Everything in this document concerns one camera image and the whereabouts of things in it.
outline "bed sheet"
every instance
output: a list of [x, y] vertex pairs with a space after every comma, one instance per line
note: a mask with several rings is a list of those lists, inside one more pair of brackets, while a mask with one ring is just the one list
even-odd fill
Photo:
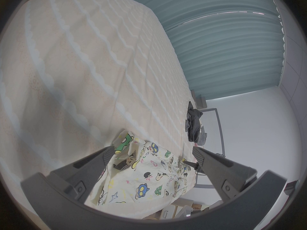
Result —
[[0, 84], [0, 172], [34, 214], [21, 180], [109, 146], [124, 129], [194, 161], [187, 81], [157, 17], [132, 0], [25, 3], [0, 43]]

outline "striped bed sheet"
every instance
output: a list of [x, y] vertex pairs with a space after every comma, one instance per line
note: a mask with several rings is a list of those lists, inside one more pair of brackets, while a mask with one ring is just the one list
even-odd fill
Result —
[[135, 1], [28, 1], [0, 42], [0, 82], [0, 172], [32, 214], [20, 181], [109, 146], [124, 129], [195, 161], [188, 83], [157, 17]]

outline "gray frame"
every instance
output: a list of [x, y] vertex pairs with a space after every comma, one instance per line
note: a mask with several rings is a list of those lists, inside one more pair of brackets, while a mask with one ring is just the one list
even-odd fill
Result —
[[[216, 108], [210, 108], [210, 109], [202, 108], [202, 109], [199, 109], [199, 111], [201, 111], [202, 113], [209, 112], [209, 111], [215, 111], [216, 117], [217, 117], [217, 122], [218, 122], [219, 129], [220, 129], [220, 135], [221, 135], [222, 155], [225, 156], [224, 138], [223, 138], [223, 133], [222, 133], [220, 117], [219, 117], [219, 114], [217, 112], [217, 109]], [[197, 184], [197, 179], [198, 179], [198, 175], [196, 175], [196, 182], [195, 182], [195, 186], [194, 187], [196, 187], [196, 188], [211, 188], [211, 189], [214, 188], [213, 185]]]

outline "cartoon print clothing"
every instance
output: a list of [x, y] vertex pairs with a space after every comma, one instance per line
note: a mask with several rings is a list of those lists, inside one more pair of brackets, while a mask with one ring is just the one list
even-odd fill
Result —
[[184, 158], [127, 130], [113, 142], [115, 155], [103, 171], [90, 200], [95, 205], [151, 201], [187, 192], [191, 167]]

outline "teal curtain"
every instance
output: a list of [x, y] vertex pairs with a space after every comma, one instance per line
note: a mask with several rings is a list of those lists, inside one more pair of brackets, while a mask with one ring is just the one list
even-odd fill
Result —
[[207, 100], [279, 83], [284, 34], [273, 0], [135, 0], [169, 37], [191, 90]]

